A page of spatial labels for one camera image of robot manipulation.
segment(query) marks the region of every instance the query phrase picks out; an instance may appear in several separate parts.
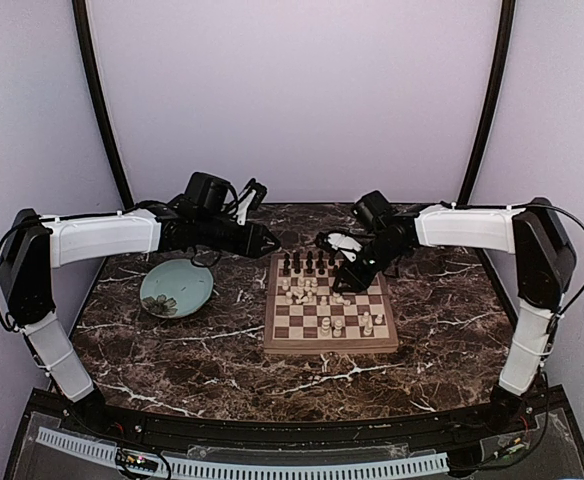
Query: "white wall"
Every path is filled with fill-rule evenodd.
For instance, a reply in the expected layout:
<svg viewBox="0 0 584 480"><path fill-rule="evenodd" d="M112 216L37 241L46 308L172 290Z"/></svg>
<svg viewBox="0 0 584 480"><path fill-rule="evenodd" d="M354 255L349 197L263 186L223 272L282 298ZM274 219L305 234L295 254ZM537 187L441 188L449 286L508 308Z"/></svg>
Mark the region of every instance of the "white wall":
<svg viewBox="0 0 584 480"><path fill-rule="evenodd" d="M193 170L270 201L456 198L499 0L89 3L136 199Z"/></svg>
<svg viewBox="0 0 584 480"><path fill-rule="evenodd" d="M66 214L118 206L71 2L0 1L0 237L21 208ZM72 265L55 276L66 328L97 266ZM46 384L23 340L0 327L0 478L30 390Z"/></svg>
<svg viewBox="0 0 584 480"><path fill-rule="evenodd" d="M518 2L503 90L475 203L547 196L584 221L584 2ZM569 233L584 277L584 237ZM497 268L515 295L511 259ZM569 311L549 364L584 435L584 296Z"/></svg>

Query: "wooden chessboard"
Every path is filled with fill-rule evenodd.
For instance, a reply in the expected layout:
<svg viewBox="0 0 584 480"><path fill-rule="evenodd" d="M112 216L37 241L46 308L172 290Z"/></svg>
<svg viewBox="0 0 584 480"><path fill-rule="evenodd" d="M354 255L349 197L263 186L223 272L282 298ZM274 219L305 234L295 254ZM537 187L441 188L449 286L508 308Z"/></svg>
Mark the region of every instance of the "wooden chessboard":
<svg viewBox="0 0 584 480"><path fill-rule="evenodd" d="M350 305L337 304L332 296L334 283L334 267L327 265L325 258L325 273L320 275L316 269L311 274L305 270L307 252L301 255L303 269L294 273L290 268L289 275L283 275L284 254L272 255L268 277L268 299L265 315L265 353L272 354L319 354L338 353L390 353L398 347L396 326L392 317L392 309L388 301L388 289L385 278L377 274L374 281L365 292L359 294L343 294L344 299L351 301ZM286 304L285 291L281 287L287 279L292 287L298 285L299 278L312 279L316 277L318 292L310 303L303 305ZM328 297L328 305L320 305L322 296ZM374 317L383 315L383 323L374 325L370 336L363 335L363 326L359 318L364 312L370 312ZM340 337L320 334L321 320L330 317L340 318L344 328Z"/></svg>

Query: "brown marble surface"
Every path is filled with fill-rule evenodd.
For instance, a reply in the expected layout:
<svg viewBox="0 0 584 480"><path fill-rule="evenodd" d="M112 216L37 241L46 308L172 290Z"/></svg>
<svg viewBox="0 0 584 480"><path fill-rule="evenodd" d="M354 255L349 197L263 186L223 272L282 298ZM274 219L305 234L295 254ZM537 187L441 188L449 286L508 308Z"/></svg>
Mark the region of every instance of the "brown marble surface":
<svg viewBox="0 0 584 480"><path fill-rule="evenodd" d="M251 215L288 251L318 231L356 225L341 204L263 205ZM201 418L360 420L487 402L511 327L471 250L422 248L388 278L400 340L395 353L263 353L270 259L225 255L214 292L190 317L141 309L154 266L181 253L108 260L73 334L81 360L112 405Z"/></svg>

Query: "robotic arm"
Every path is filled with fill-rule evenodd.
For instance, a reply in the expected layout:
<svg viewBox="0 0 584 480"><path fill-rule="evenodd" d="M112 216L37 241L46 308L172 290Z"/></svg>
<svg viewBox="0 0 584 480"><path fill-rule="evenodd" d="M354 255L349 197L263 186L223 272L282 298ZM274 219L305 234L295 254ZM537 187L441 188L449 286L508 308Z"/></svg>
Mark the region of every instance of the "robotic arm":
<svg viewBox="0 0 584 480"><path fill-rule="evenodd" d="M233 200L225 204L228 192ZM35 360L65 397L99 402L100 392L57 319L50 269L88 258L197 245L261 257L280 243L246 216L266 193L254 179L237 195L226 180L195 173L185 193L167 204L143 202L128 212L65 218L22 210L0 245L0 285L14 330L23 333Z"/></svg>
<svg viewBox="0 0 584 480"><path fill-rule="evenodd" d="M397 258L426 246L465 246L501 250L516 257L519 319L499 383L492 391L488 425L499 430L521 404L556 331L563 296L576 254L556 213L544 198L527 208L464 208L419 205L397 212L378 191L365 195L352 212L371 233L362 245L347 232L320 233L318 247L340 251L345 261L334 289L365 290L377 272Z"/></svg>

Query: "bowl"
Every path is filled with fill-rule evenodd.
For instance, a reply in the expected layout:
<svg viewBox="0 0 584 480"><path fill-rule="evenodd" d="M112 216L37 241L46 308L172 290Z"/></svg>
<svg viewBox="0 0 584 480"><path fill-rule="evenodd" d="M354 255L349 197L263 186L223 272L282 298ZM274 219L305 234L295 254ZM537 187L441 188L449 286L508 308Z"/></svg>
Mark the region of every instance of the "bowl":
<svg viewBox="0 0 584 480"><path fill-rule="evenodd" d="M190 260L168 260L154 267L141 284L141 305L159 318L183 318L205 305L214 279Z"/></svg>

